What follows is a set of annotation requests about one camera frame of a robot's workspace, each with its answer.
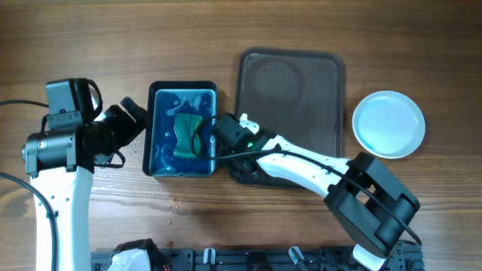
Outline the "green scrubbing sponge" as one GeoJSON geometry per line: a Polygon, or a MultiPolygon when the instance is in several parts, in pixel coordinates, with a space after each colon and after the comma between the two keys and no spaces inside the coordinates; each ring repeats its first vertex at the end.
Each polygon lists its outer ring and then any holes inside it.
{"type": "Polygon", "coordinates": [[[203,143],[197,134],[194,134],[197,127],[203,122],[201,116],[195,114],[179,113],[175,116],[174,131],[178,143],[173,152],[174,157],[194,159],[202,151],[203,143]]]}

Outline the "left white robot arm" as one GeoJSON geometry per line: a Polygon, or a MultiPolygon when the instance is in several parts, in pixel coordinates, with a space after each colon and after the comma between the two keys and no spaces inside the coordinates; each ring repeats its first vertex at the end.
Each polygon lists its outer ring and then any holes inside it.
{"type": "Polygon", "coordinates": [[[37,193],[36,268],[89,270],[89,201],[97,167],[121,168],[127,146],[148,120],[130,97],[106,111],[100,106],[51,110],[48,129],[31,134],[22,149],[37,193]]]}

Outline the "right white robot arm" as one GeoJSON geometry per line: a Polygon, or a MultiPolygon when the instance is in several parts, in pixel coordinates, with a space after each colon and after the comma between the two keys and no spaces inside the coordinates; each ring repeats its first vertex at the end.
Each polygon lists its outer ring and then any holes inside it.
{"type": "Polygon", "coordinates": [[[212,135],[244,184],[302,187],[319,195],[355,242],[352,256],[368,270],[386,266],[419,200],[374,156],[329,157],[292,144],[242,117],[216,121],[212,135]]]}

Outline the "white plate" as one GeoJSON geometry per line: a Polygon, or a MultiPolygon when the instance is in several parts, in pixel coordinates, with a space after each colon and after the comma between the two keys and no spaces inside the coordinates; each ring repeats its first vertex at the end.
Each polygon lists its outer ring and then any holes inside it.
{"type": "Polygon", "coordinates": [[[426,122],[408,96],[382,90],[366,96],[355,107],[352,131],[366,151],[395,160],[411,155],[422,144],[426,122]]]}

